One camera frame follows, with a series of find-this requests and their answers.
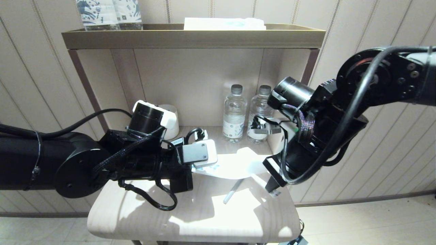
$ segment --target striped wallpaper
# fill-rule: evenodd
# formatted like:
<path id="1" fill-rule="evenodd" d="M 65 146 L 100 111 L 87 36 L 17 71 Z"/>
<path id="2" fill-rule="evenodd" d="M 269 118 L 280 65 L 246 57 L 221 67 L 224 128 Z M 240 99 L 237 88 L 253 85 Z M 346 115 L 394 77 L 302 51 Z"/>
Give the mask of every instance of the striped wallpaper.
<path id="1" fill-rule="evenodd" d="M 310 81 L 313 88 L 335 77 L 355 52 L 436 43 L 434 0 L 140 0 L 140 7 L 144 23 L 256 17 L 266 23 L 327 30 Z M 75 0 L 0 1 L 0 21 L 0 122 L 51 132 L 91 114 L 91 103 L 61 37 L 63 31 L 82 27 Z M 370 108 L 365 115 L 370 123 L 339 164 L 290 187 L 294 202 L 436 189 L 435 108 L 394 103 Z M 78 131 L 95 139 L 104 134 L 96 119 Z M 97 195 L 67 199 L 55 191 L 0 191 L 0 214 L 86 213 Z"/>

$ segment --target floor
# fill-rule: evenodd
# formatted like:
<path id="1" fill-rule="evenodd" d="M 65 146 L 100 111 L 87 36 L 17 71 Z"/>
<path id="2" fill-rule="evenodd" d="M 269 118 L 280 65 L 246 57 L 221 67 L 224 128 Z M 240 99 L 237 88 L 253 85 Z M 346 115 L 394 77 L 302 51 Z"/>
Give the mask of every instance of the floor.
<path id="1" fill-rule="evenodd" d="M 297 210 L 310 245 L 436 245 L 434 195 Z M 6 217 L 0 218 L 0 244 L 132 245 L 93 236 L 86 229 L 86 218 Z"/>

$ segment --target water bottle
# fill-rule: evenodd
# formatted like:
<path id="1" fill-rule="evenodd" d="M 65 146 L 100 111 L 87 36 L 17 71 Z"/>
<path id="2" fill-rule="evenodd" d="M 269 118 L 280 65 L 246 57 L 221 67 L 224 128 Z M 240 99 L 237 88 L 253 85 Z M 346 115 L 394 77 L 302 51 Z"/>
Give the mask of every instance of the water bottle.
<path id="1" fill-rule="evenodd" d="M 242 97 L 242 85 L 232 85 L 230 95 L 224 101 L 224 122 L 222 133 L 224 139 L 231 143 L 242 139 L 247 101 Z"/>
<path id="2" fill-rule="evenodd" d="M 266 134 L 254 133 L 254 129 L 250 129 L 255 115 L 264 117 L 272 117 L 274 109 L 271 108 L 268 102 L 268 96 L 271 93 L 271 87 L 262 85 L 259 88 L 259 94 L 255 95 L 250 101 L 250 114 L 248 117 L 247 138 L 250 142 L 260 144 L 266 140 Z"/>
<path id="3" fill-rule="evenodd" d="M 76 4 L 85 30 L 119 30 L 112 0 L 76 0 Z"/>
<path id="4" fill-rule="evenodd" d="M 139 0 L 113 0 L 121 30 L 142 30 Z"/>

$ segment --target wooden shelf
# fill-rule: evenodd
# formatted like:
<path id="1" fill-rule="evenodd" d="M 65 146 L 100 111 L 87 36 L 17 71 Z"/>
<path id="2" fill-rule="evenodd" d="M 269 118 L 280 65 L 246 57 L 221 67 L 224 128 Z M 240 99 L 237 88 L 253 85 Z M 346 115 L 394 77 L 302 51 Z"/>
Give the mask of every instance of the wooden shelf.
<path id="1" fill-rule="evenodd" d="M 145 24 L 136 31 L 63 32 L 67 49 L 117 48 L 320 48 L 325 31 L 265 24 L 265 31 L 185 31 L 183 24 Z"/>

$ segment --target bottle label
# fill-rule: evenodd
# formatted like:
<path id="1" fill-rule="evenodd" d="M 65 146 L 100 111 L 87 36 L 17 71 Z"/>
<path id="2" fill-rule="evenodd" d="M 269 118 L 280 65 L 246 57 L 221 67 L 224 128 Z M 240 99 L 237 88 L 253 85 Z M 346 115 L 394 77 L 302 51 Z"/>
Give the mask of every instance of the bottle label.
<path id="1" fill-rule="evenodd" d="M 242 132 L 244 130 L 244 122 L 233 124 L 228 123 L 225 120 L 222 123 L 222 133 L 224 136 L 231 138 L 231 139 L 237 139 L 242 136 Z"/>
<path id="2" fill-rule="evenodd" d="M 119 23 L 141 23 L 139 0 L 113 0 Z"/>
<path id="3" fill-rule="evenodd" d="M 112 0 L 76 0 L 84 26 L 118 24 Z"/>
<path id="4" fill-rule="evenodd" d="M 248 118 L 247 135 L 250 136 L 251 138 L 255 139 L 255 140 L 263 140 L 263 139 L 265 139 L 267 137 L 266 134 L 254 133 L 254 129 L 251 129 L 251 125 L 253 124 L 253 119 L 254 119 L 254 117 L 252 115 L 250 115 L 249 118 Z"/>

